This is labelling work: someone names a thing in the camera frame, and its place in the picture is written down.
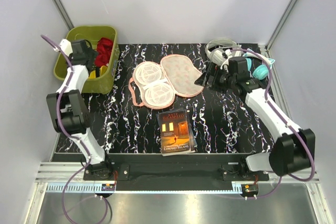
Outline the yellow bra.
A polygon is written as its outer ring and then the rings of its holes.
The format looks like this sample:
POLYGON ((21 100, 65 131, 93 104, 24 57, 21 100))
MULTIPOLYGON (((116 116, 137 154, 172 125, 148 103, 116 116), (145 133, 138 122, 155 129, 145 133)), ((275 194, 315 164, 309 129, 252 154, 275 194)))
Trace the yellow bra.
POLYGON ((108 70, 108 65, 103 65, 101 67, 93 65, 91 71, 89 72, 88 79, 96 79, 104 75, 107 72, 107 70, 108 70))

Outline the pink patterned mesh laundry bag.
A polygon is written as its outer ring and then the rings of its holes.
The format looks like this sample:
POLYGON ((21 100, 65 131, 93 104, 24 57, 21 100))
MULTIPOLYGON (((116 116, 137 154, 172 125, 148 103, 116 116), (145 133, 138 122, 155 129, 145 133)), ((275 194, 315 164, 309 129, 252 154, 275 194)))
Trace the pink patterned mesh laundry bag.
POLYGON ((201 75, 184 55, 167 55, 160 63, 144 61, 129 80, 133 105, 158 110, 172 105, 176 96, 192 98, 203 91, 195 84, 201 75))

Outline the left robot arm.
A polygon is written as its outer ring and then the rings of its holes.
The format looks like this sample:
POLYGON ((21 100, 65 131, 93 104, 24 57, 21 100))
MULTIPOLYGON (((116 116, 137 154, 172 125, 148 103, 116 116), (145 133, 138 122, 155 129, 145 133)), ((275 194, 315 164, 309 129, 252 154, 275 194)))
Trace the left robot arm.
POLYGON ((42 39, 63 55, 67 65, 62 85, 46 97, 53 127, 72 140, 83 153, 85 163, 82 169, 86 179, 107 180, 113 175, 113 167, 91 131, 89 111, 81 95, 98 53, 86 39, 63 39, 59 44, 45 35, 42 39))

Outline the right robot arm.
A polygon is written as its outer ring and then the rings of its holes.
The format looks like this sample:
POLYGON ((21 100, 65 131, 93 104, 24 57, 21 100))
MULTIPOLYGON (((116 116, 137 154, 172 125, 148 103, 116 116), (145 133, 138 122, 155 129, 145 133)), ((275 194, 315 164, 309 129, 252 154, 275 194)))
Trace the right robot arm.
POLYGON ((306 168, 311 169, 306 180, 312 179, 315 173, 315 134, 311 129, 302 129, 281 111, 268 96, 265 85, 250 76, 246 58, 230 58, 226 70, 210 63, 195 84, 222 93, 232 90, 260 117, 275 141, 270 152, 245 158, 244 164, 238 167, 242 179, 250 180, 258 171, 293 177, 295 172, 306 168))

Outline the red bra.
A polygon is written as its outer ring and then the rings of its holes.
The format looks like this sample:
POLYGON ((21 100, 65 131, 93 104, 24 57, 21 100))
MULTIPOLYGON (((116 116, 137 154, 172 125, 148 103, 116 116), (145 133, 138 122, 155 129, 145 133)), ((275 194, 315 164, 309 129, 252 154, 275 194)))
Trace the red bra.
POLYGON ((95 59, 96 67, 107 66, 109 64, 114 42, 109 38, 101 38, 97 44, 97 57, 95 59))

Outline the white grey headphones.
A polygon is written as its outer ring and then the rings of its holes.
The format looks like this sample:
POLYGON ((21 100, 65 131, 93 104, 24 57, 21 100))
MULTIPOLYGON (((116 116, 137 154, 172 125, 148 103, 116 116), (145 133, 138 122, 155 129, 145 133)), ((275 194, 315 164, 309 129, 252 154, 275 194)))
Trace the white grey headphones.
POLYGON ((234 42, 231 39, 220 38, 211 40, 205 46, 205 52, 207 58, 214 64, 220 66, 227 64, 228 59, 234 56, 241 56, 240 51, 233 51, 233 49, 239 49, 240 44, 234 42))

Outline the olive green plastic basket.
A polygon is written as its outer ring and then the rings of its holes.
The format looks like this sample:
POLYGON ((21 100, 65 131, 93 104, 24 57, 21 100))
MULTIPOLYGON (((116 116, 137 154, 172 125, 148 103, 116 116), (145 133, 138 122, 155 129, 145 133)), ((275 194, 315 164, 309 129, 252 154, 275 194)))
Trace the olive green plastic basket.
POLYGON ((108 64, 107 72, 96 78, 88 79, 84 85, 83 93, 101 93, 107 94, 112 90, 114 75, 116 73, 116 67, 119 58, 119 48, 117 43, 117 31, 111 26, 78 26, 70 30, 67 34, 66 39, 69 41, 86 39, 92 44, 92 49, 97 50, 98 41, 101 38, 109 38, 113 40, 114 45, 112 48, 111 58, 108 64))

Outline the teal cat-ear headphones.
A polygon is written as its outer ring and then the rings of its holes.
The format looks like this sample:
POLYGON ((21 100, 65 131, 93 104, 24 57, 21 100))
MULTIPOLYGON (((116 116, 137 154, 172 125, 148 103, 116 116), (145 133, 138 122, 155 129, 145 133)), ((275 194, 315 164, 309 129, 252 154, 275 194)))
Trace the teal cat-ear headphones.
MULTIPOLYGON (((254 51, 252 51, 251 49, 247 49, 248 52, 243 54, 243 57, 245 57, 246 61, 247 61, 247 69, 248 71, 251 70, 252 67, 252 60, 251 58, 256 58, 259 59, 256 55, 253 54, 254 51)), ((268 64, 268 66, 270 67, 270 69, 272 69, 273 64, 275 63, 275 60, 272 58, 267 58, 261 54, 257 54, 259 57, 263 58, 263 60, 268 64)), ((259 65, 252 73, 252 76, 258 80, 263 80, 265 79, 269 74, 269 70, 267 68, 267 66, 262 63, 261 65, 259 65)))

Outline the orange paperback book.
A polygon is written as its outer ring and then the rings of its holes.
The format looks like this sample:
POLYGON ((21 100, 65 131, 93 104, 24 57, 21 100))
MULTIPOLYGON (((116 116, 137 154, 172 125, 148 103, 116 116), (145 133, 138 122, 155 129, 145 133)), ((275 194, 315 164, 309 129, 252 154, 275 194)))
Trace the orange paperback book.
POLYGON ((157 116, 163 156, 195 153, 197 142, 186 109, 161 112, 157 116))

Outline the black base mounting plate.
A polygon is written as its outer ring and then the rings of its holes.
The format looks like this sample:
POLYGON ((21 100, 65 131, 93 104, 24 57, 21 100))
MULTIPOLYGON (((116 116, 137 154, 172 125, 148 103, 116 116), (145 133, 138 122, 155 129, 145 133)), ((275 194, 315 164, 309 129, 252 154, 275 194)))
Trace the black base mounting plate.
POLYGON ((117 191, 218 191, 232 182, 267 182, 264 172, 244 175, 246 154, 109 154, 117 170, 117 191))

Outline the aluminium frame rail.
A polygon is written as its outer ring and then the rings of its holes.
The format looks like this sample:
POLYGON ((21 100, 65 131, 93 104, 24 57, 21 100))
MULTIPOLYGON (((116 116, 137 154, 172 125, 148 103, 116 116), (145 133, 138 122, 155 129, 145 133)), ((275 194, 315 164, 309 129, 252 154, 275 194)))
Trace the aluminium frame rail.
POLYGON ((332 223, 318 177, 238 172, 237 156, 117 156, 97 180, 40 166, 32 223, 332 223))

